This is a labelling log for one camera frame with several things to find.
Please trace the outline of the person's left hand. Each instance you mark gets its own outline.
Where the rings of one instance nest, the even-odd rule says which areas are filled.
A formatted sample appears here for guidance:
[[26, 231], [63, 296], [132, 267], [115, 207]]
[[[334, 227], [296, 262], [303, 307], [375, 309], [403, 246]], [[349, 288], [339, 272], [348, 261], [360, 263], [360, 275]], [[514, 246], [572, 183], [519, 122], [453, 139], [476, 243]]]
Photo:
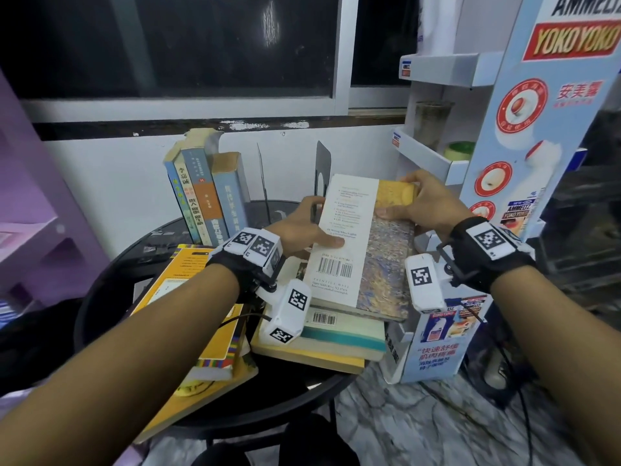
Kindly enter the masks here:
[[315, 232], [325, 232], [311, 221], [311, 211], [315, 206], [322, 207], [324, 202], [322, 196], [307, 196], [287, 218], [265, 227], [280, 237], [285, 257], [309, 259], [308, 249], [313, 247], [311, 237]]

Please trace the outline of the white and marbled paperback book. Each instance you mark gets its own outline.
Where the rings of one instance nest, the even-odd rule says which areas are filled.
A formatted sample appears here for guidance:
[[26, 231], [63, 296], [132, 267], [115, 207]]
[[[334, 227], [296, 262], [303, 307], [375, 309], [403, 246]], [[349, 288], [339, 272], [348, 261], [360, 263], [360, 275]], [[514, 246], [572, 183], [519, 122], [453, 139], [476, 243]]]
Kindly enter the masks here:
[[383, 321], [408, 319], [405, 263], [414, 247], [414, 224], [386, 220], [375, 211], [410, 205], [417, 195], [414, 183], [332, 176], [319, 226], [345, 244], [313, 246], [303, 280], [312, 292], [311, 307]]

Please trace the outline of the person's right forearm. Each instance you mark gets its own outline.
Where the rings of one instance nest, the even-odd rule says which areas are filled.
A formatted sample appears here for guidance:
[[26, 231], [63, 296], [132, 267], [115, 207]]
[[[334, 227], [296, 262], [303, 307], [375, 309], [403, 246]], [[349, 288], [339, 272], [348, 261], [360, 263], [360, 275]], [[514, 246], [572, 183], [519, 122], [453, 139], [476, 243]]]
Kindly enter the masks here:
[[491, 295], [526, 358], [597, 459], [621, 466], [621, 332], [532, 266], [498, 277]]

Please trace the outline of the thin black metal bookend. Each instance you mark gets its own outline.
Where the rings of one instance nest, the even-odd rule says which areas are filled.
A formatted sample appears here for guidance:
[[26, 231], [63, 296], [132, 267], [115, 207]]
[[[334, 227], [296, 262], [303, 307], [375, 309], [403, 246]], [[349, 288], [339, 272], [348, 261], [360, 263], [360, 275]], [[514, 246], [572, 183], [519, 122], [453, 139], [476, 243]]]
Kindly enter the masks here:
[[266, 182], [265, 182], [265, 169], [263, 166], [263, 158], [261, 154], [260, 145], [258, 144], [258, 142], [256, 143], [256, 147], [257, 147], [258, 161], [259, 161], [259, 166], [260, 166], [260, 178], [261, 178], [261, 188], [263, 192], [263, 202], [265, 204], [268, 225], [270, 226], [272, 224], [272, 218], [271, 218], [271, 211], [269, 208], [269, 199], [268, 199]]

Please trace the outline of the clear glass jar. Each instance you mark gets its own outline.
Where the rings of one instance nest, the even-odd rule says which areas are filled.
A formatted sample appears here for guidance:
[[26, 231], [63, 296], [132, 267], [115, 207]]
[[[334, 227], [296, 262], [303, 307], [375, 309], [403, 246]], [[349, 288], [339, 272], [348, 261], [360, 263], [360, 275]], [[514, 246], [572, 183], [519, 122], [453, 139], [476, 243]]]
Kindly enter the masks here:
[[417, 101], [415, 104], [413, 138], [437, 151], [453, 101]]

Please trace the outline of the blue and orange upright book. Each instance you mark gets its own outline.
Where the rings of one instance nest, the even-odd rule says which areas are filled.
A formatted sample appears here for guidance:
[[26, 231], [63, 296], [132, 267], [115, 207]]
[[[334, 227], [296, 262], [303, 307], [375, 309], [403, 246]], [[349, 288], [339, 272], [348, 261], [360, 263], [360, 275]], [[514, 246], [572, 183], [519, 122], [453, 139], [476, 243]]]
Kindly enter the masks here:
[[209, 236], [209, 245], [218, 247], [229, 233], [212, 176], [214, 155], [219, 152], [222, 133], [213, 128], [193, 128], [186, 134], [181, 155], [200, 211], [200, 221]]

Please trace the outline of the blue upright book yellow label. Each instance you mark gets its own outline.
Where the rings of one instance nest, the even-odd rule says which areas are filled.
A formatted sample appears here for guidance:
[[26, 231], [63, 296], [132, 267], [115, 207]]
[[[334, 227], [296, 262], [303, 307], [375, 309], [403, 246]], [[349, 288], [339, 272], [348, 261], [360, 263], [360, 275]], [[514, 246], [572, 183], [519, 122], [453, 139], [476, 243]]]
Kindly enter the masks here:
[[185, 201], [187, 202], [188, 207], [190, 209], [192, 223], [197, 228], [201, 245], [211, 246], [212, 241], [209, 236], [207, 226], [203, 220], [202, 212], [200, 210], [198, 198], [196, 196], [196, 193], [194, 191], [194, 188], [193, 188], [193, 185], [190, 179], [189, 171], [186, 167], [184, 158], [181, 154], [181, 146], [178, 144], [175, 144], [175, 146], [176, 146], [175, 147], [176, 157], [173, 163], [175, 165], [175, 169], [177, 171], [178, 178], [179, 178], [180, 184], [182, 186], [182, 190], [185, 195]]

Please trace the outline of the green and blue upright book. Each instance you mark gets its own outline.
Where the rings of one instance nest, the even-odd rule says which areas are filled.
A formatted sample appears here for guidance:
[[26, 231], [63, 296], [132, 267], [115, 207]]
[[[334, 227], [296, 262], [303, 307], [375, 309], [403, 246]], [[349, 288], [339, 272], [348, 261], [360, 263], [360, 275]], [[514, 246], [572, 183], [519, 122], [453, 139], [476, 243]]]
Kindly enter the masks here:
[[163, 164], [166, 168], [170, 185], [173, 189], [176, 201], [185, 220], [188, 232], [190, 233], [192, 243], [201, 244], [202, 240], [199, 234], [199, 229], [196, 225], [195, 219], [192, 216], [190, 206], [187, 202], [185, 193], [182, 188], [181, 179], [179, 178], [179, 174], [174, 164], [175, 159], [180, 153], [180, 143], [180, 141], [175, 142], [172, 148], [165, 155]]

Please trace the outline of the book with colourful striped edge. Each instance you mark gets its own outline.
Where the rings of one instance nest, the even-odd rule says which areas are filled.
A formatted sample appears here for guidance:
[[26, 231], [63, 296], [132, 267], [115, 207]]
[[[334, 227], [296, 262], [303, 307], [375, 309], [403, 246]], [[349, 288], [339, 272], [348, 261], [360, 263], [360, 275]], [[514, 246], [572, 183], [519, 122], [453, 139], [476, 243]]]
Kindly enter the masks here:
[[220, 382], [232, 379], [238, 359], [250, 352], [245, 329], [239, 335], [216, 336], [203, 350], [195, 366], [186, 375], [185, 382]]

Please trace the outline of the white and blue cardboard display stand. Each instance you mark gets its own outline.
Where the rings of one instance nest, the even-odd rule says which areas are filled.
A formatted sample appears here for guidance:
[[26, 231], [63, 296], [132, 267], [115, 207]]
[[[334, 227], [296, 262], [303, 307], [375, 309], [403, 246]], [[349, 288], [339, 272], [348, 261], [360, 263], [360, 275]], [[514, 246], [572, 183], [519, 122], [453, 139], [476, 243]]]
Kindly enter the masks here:
[[[423, 0], [406, 123], [392, 131], [402, 172], [435, 175], [470, 212], [522, 241], [574, 158], [621, 68], [621, 0]], [[413, 138], [417, 101], [453, 101], [437, 151]], [[443, 156], [474, 141], [470, 161]]]

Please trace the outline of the dark glass cabinet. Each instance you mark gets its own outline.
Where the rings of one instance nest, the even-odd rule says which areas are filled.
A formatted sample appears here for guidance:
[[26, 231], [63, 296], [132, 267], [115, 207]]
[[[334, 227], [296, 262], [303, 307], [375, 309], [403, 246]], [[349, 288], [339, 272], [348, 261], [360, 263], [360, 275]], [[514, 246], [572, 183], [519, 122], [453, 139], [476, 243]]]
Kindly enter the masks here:
[[565, 172], [534, 241], [543, 273], [588, 311], [621, 311], [621, 73]]

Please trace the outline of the large yellow book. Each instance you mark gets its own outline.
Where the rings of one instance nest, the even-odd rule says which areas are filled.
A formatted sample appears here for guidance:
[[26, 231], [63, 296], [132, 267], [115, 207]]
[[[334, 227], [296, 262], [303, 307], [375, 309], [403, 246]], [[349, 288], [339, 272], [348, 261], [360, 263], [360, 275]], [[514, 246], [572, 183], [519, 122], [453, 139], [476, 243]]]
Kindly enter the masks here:
[[171, 396], [133, 443], [141, 444], [152, 438], [198, 409], [250, 381], [257, 373], [258, 367], [250, 352], [244, 354], [234, 362], [231, 380], [200, 382], [196, 386], [184, 388], [185, 396], [178, 396], [176, 393]]

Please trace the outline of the purple shelf unit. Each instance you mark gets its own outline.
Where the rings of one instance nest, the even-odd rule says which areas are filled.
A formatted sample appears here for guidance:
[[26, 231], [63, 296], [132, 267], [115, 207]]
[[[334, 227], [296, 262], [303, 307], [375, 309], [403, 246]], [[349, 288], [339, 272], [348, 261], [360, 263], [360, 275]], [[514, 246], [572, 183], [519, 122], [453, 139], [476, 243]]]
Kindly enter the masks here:
[[0, 306], [83, 297], [109, 262], [0, 69]]

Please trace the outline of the black bag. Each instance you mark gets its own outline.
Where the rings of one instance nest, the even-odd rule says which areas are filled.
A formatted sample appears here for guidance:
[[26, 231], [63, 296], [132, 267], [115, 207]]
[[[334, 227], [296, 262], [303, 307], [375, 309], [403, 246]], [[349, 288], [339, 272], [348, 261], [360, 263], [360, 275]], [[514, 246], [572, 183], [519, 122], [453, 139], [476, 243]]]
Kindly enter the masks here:
[[0, 329], [0, 397], [46, 380], [74, 354], [74, 324], [82, 298], [67, 299]]

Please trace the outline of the window with white frame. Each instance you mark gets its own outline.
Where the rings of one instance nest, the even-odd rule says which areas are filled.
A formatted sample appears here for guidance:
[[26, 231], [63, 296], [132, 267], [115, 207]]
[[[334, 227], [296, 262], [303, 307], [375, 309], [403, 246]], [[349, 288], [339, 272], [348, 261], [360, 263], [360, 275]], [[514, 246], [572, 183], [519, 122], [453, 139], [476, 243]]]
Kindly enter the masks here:
[[400, 108], [419, 0], [0, 0], [0, 72], [34, 123]]

